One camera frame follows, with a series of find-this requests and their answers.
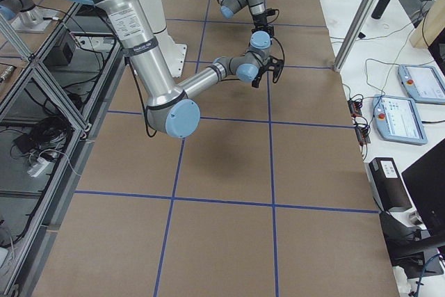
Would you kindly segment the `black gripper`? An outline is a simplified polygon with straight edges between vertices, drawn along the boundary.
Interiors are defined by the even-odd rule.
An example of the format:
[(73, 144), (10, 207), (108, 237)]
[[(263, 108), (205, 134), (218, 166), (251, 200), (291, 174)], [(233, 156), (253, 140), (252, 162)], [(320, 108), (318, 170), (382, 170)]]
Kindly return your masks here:
[(254, 28), (252, 29), (252, 33), (257, 31), (265, 31), (269, 36), (274, 36), (275, 31), (272, 25), (273, 22), (268, 22), (267, 18), (269, 16), (278, 15), (277, 8), (268, 8), (263, 13), (252, 15), (252, 20), (254, 24)]
[(273, 83), (277, 83), (280, 80), (282, 71), (284, 69), (284, 60), (276, 58), (274, 56), (269, 56), (268, 60), (265, 65), (262, 65), (259, 68), (259, 71), (256, 75), (256, 77), (253, 79), (251, 86), (253, 88), (258, 88), (259, 84), (262, 80), (262, 76), (266, 72), (272, 72), (273, 73)]

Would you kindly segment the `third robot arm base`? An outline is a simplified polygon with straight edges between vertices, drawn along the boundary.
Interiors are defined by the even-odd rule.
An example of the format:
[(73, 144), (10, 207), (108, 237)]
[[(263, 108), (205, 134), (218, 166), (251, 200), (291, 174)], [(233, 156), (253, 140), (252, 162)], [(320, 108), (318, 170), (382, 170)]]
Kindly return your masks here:
[(39, 8), (34, 0), (1, 0), (1, 15), (21, 33), (43, 33), (58, 21), (57, 10)]

